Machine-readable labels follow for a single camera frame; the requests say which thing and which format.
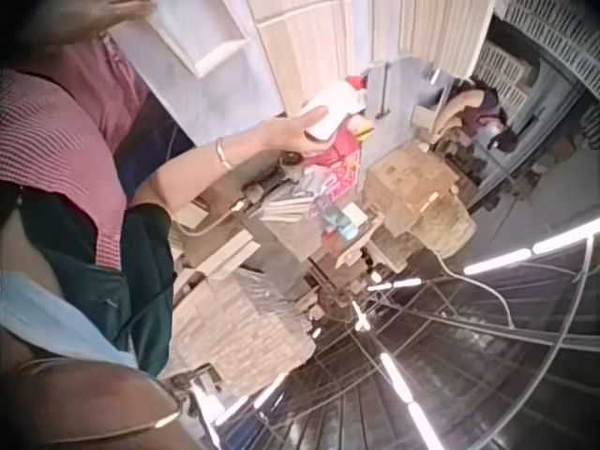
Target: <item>wall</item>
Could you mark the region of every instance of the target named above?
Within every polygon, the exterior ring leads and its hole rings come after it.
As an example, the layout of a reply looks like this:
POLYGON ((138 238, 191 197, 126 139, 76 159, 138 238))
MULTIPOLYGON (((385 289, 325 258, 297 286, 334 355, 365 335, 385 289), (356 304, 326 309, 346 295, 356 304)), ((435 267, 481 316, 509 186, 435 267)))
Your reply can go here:
POLYGON ((545 173, 527 201, 503 196, 493 211, 477 211, 477 234, 455 262, 530 247, 552 231, 577 224, 600 213, 599 156, 578 151, 545 173))

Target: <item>cardboard box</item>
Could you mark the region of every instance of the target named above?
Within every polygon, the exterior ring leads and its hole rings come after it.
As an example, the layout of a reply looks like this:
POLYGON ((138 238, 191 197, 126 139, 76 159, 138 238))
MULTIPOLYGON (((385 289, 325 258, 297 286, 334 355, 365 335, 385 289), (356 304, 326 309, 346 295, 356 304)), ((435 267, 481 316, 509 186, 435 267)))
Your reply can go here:
POLYGON ((385 214, 385 228, 398 237, 436 200, 450 194, 457 175, 419 142, 394 150, 367 172, 363 197, 385 214))

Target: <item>bracelet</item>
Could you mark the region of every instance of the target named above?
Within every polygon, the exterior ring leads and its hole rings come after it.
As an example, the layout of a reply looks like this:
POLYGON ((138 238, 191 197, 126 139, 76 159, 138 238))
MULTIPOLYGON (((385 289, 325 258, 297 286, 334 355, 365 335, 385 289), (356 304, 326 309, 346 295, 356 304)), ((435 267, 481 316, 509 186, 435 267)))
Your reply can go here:
POLYGON ((221 164, 223 165, 223 167, 225 169, 227 169, 228 171, 233 169, 232 164, 227 160, 227 157, 225 156, 225 152, 223 151, 223 140, 221 138, 217 139, 217 146, 215 148, 217 150, 218 160, 221 161, 221 164))

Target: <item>face mask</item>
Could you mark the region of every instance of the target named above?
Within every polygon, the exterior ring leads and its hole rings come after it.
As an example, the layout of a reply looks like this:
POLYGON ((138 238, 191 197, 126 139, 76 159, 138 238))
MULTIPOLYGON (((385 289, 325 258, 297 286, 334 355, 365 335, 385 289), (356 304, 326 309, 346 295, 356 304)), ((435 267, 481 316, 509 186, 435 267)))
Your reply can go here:
POLYGON ((137 367, 119 352, 78 309, 19 272, 2 272, 0 325, 50 353, 137 367))

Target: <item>hand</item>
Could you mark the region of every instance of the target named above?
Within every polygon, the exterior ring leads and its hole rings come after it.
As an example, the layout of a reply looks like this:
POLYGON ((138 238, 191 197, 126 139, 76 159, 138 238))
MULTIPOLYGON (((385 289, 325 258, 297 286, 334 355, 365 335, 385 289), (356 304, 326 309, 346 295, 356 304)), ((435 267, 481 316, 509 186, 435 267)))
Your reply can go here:
POLYGON ((324 152, 333 144, 335 136, 328 142, 318 142, 309 138, 307 128, 317 124, 327 115, 327 107, 314 110, 291 119, 271 119, 259 126, 262 141, 267 149, 288 150, 301 155, 324 152))
POLYGON ((70 44, 154 9, 154 0, 44 0, 26 24, 21 41, 34 47, 70 44))

